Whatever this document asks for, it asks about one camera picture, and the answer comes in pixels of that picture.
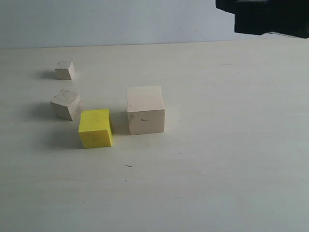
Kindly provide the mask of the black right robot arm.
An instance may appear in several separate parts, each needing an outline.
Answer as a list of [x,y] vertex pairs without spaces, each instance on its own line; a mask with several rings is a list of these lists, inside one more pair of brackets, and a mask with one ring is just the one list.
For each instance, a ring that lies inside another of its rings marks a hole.
[[235,15],[236,33],[309,37],[307,0],[216,0],[215,6]]

